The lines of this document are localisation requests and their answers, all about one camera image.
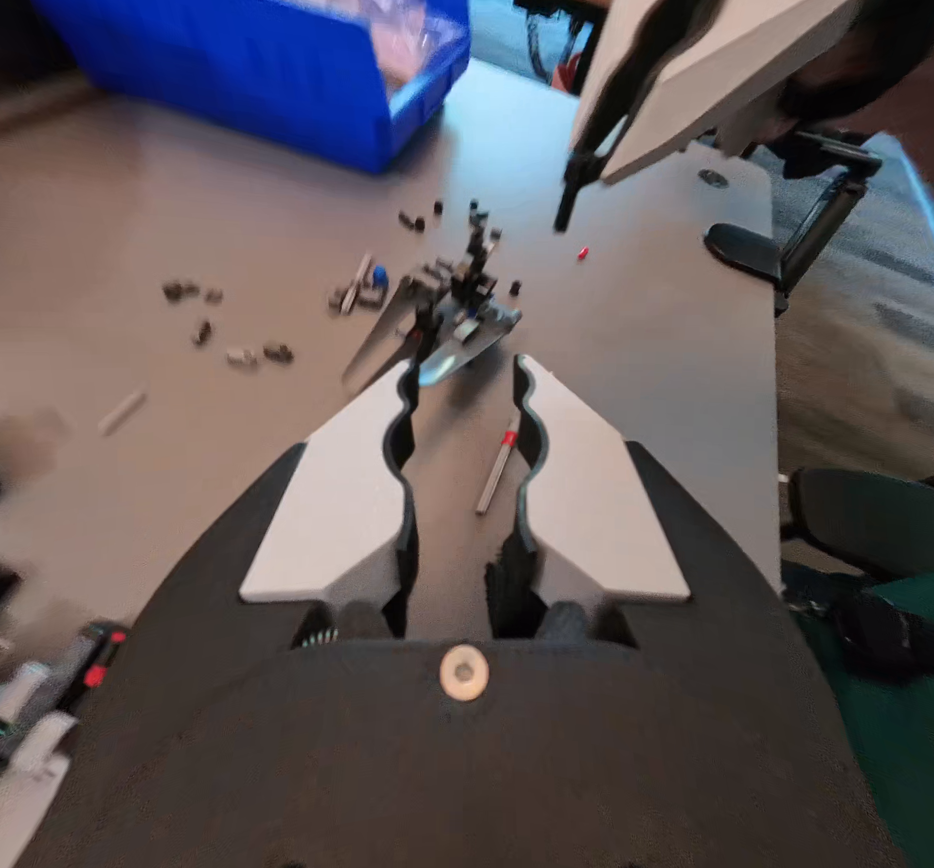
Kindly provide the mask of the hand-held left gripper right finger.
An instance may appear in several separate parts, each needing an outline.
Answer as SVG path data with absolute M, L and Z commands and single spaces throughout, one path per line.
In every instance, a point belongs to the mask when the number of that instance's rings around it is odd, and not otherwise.
M 485 568 L 495 638 L 532 638 L 574 604 L 681 605 L 691 590 L 623 434 L 527 353 L 513 361 L 516 451 L 528 467 L 512 530 Z

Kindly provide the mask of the grey lego axle blue assembly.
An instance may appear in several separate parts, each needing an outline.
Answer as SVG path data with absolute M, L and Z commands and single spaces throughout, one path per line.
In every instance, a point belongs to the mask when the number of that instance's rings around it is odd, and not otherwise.
M 365 253 L 349 283 L 333 290 L 327 301 L 333 314 L 349 315 L 355 308 L 380 312 L 388 299 L 390 279 L 385 267 Z

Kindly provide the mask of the flame print lego assembly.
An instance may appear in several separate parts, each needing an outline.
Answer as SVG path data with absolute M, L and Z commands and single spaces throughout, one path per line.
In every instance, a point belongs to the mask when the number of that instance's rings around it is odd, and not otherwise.
M 75 716 L 100 687 L 130 630 L 108 619 L 94 620 L 46 664 L 21 664 L 1 687 L 1 761 L 5 770 L 14 753 L 50 713 Z

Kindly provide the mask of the short grey lego axle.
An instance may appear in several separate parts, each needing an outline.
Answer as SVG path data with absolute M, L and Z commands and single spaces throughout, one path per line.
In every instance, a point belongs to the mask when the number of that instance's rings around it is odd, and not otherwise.
M 108 413 L 100 418 L 97 425 L 98 433 L 101 437 L 111 436 L 116 430 L 119 430 L 128 418 L 145 405 L 147 400 L 147 391 L 137 389 L 123 397 L 123 399 L 113 407 Z

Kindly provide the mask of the grey lego wing assembly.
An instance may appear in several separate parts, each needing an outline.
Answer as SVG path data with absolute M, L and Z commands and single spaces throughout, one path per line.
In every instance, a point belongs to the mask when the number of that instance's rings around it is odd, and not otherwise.
M 418 385 L 431 388 L 469 367 L 511 334 L 522 318 L 519 309 L 500 304 L 497 278 L 486 265 L 502 232 L 488 224 L 489 213 L 472 198 L 469 239 L 457 262 L 438 256 L 398 278 L 384 308 L 346 365 L 344 384 L 393 336 L 402 341 L 358 388 L 364 391 L 399 362 L 414 362 Z

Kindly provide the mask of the grey lego axle red bush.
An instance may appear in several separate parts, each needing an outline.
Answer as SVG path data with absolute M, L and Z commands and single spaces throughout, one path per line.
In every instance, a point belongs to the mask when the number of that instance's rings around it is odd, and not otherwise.
M 515 410 L 509 420 L 506 431 L 503 434 L 496 458 L 491 471 L 485 482 L 480 498 L 474 510 L 477 516 L 484 516 L 490 507 L 493 496 L 501 481 L 503 472 L 509 460 L 511 451 L 516 445 L 519 437 L 521 414 Z

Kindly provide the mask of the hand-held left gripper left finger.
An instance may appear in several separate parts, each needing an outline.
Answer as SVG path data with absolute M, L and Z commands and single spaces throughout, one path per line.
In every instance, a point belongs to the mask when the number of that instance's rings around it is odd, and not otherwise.
M 353 602 L 403 638 L 418 571 L 413 489 L 419 365 L 391 370 L 307 438 L 239 589 L 247 604 Z

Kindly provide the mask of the blue plastic bin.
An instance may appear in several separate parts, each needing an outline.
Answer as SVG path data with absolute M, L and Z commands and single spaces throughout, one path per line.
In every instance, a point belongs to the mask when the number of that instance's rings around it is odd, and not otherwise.
M 287 0 L 32 0 L 89 81 L 381 173 L 471 56 L 468 0 L 426 0 L 453 40 L 387 95 L 368 25 Z

